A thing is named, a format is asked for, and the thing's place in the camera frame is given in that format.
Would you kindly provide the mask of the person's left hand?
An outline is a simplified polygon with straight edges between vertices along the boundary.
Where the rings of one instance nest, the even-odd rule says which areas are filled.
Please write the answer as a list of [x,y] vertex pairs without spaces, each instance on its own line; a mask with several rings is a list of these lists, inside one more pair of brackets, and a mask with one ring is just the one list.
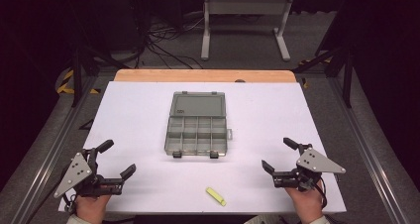
[[88,224],[102,224],[106,213],[106,206],[111,199],[110,195],[98,197],[76,197],[76,212],[78,219]]

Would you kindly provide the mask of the white metal stand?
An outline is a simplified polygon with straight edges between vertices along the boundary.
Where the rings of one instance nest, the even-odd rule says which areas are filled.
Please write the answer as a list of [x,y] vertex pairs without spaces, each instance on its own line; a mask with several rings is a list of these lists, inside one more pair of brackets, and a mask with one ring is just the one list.
[[204,32],[201,47],[201,58],[209,59],[210,53],[210,16],[211,15],[278,15],[280,25],[273,29],[278,49],[284,61],[291,57],[283,33],[291,10],[293,0],[204,0]]

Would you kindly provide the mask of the black metal stand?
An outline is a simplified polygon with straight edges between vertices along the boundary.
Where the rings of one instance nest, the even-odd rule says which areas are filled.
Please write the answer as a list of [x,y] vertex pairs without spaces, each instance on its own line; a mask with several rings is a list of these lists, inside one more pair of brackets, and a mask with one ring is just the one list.
[[344,71],[344,81],[342,88],[342,97],[348,108],[351,108],[351,84],[353,76],[354,55],[350,47],[339,47],[332,49],[319,56],[316,56],[303,66],[296,67],[293,73],[302,73],[309,68],[321,63],[324,59],[330,58],[331,62],[327,65],[324,73],[327,77],[336,77],[338,73]]
[[72,53],[72,70],[73,70],[73,84],[74,84],[74,94],[72,107],[76,107],[78,102],[81,100],[83,95],[83,84],[82,84],[82,66],[87,65],[87,74],[89,76],[96,76],[98,74],[98,68],[94,66],[93,58],[97,56],[103,59],[106,63],[111,64],[114,67],[119,69],[128,69],[128,67],[121,62],[106,56],[105,54],[96,51],[95,49],[88,47],[86,45],[81,45],[76,47]]

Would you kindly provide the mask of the white table mat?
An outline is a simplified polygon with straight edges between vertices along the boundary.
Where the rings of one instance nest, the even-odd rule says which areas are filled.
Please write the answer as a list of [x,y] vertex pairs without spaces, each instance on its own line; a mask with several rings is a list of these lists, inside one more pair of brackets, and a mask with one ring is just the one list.
[[[175,159],[164,151],[167,120],[176,91],[221,91],[227,126],[233,132],[226,156]],[[122,82],[108,84],[86,148],[111,139],[112,148],[97,158],[98,171],[115,177],[135,164],[136,172],[107,209],[133,214],[263,214],[293,209],[287,193],[273,185],[262,161],[291,170],[299,155],[286,147],[288,137],[324,147],[300,85],[288,83]],[[220,205],[207,192],[224,197]]]

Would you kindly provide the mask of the person's right hand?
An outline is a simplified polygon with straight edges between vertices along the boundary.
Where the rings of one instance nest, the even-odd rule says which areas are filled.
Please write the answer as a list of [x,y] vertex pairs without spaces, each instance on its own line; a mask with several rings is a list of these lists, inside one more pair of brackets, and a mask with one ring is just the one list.
[[293,201],[301,224],[309,224],[324,215],[322,212],[323,198],[318,190],[300,192],[295,188],[287,187],[285,191]]

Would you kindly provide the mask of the yellow black floor tape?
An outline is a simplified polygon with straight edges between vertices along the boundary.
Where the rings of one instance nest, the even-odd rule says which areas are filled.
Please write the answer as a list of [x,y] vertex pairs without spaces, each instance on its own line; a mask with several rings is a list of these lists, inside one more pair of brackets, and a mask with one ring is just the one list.
[[[309,61],[310,61],[309,59],[305,59],[305,60],[300,61],[299,64],[298,64],[298,67],[305,65]],[[330,62],[331,62],[331,59],[330,58],[327,58],[327,59],[324,59],[321,63],[323,63],[323,64],[329,64]],[[308,83],[308,81],[307,81],[307,79],[305,77],[302,77],[301,78],[301,81],[302,81],[303,88],[306,89],[306,88],[309,87],[309,83]]]
[[72,78],[72,76],[73,76],[73,70],[70,69],[64,75],[63,81],[61,82],[60,86],[56,90],[57,93],[73,94],[75,92],[75,90],[73,88],[68,87],[69,81]]

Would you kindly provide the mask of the clear grey compartment box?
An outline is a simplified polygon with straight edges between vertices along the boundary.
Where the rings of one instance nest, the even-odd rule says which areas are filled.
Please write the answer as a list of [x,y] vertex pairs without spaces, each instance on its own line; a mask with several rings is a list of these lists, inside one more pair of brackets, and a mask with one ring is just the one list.
[[223,92],[173,93],[164,144],[169,156],[218,159],[227,154],[231,139]]

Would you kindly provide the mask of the aluminium floor rail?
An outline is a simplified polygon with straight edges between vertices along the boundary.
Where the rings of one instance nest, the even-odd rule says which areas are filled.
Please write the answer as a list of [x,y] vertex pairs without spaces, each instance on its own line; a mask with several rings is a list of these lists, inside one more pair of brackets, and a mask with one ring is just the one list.
[[349,108],[342,98],[344,90],[342,89],[340,82],[335,78],[328,78],[328,83],[333,90],[335,97],[338,99],[338,103],[340,104],[346,120],[350,124],[351,130],[356,139],[358,150],[360,151],[364,163],[367,166],[368,173],[392,223],[410,224],[409,219],[403,212],[401,205],[396,198],[395,192],[390,185],[389,179],[387,178],[379,159],[362,132],[361,126],[353,109]]
[[68,147],[70,131],[96,79],[96,76],[83,79],[81,98],[74,107],[72,96],[59,97],[46,125],[3,190],[4,196],[13,200],[8,204],[9,218],[0,224],[25,224],[44,198],[44,192],[49,192],[56,183],[53,171],[63,149]]

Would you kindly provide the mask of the yellow highlighter pen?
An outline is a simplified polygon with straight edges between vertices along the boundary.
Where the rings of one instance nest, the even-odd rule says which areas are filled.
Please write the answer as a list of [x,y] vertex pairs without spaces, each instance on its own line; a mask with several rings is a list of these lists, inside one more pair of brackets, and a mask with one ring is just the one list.
[[222,195],[220,195],[216,190],[211,187],[206,188],[206,192],[214,198],[220,205],[225,206],[227,204],[226,200]]

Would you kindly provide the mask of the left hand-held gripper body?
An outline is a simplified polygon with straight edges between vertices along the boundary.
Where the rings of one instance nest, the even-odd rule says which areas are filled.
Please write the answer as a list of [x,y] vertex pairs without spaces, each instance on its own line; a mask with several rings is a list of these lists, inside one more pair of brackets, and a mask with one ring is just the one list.
[[97,154],[102,152],[103,149],[78,152],[71,160],[53,197],[62,197],[71,189],[83,197],[121,195],[124,184],[122,178],[105,178],[97,173]]

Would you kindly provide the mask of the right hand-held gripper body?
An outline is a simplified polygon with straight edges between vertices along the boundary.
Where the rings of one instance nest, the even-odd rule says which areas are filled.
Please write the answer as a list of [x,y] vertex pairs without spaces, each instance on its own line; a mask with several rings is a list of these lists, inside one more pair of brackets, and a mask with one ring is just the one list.
[[275,187],[292,187],[299,191],[314,189],[323,172],[345,173],[346,169],[316,151],[311,144],[299,144],[300,157],[292,171],[275,171],[271,177]]

